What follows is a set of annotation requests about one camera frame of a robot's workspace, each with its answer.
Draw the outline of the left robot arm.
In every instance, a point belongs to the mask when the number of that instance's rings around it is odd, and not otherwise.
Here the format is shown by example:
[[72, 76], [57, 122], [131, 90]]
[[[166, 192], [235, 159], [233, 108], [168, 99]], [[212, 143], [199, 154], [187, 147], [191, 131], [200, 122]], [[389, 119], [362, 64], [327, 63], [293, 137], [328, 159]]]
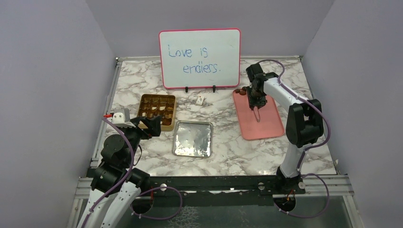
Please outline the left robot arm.
[[79, 228], [115, 228], [134, 199], [147, 193], [150, 186], [150, 175], [136, 168], [135, 154], [141, 149], [140, 141], [160, 136], [162, 117], [129, 118], [113, 113], [103, 121], [116, 134], [104, 141]]

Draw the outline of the pink silicone tongs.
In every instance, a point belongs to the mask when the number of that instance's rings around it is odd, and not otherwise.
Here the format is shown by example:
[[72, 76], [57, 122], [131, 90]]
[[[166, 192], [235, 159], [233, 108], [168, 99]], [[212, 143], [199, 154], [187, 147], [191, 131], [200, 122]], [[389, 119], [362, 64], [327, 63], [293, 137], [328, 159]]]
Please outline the pink silicone tongs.
[[253, 113], [255, 116], [256, 121], [259, 123], [261, 121], [261, 117], [260, 117], [260, 113], [259, 113], [259, 109], [257, 107], [255, 107], [253, 109]]

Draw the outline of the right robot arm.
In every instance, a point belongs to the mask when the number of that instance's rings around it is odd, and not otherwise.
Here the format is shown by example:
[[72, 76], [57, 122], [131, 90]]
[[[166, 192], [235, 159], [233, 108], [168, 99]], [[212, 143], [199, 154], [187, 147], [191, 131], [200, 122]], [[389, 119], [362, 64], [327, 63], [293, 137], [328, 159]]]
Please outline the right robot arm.
[[324, 133], [321, 103], [298, 94], [281, 80], [281, 74], [264, 72], [260, 62], [246, 68], [250, 85], [244, 87], [249, 108], [258, 111], [267, 104], [267, 96], [287, 109], [286, 137], [289, 146], [276, 172], [274, 187], [286, 193], [300, 178], [300, 168], [307, 151]]

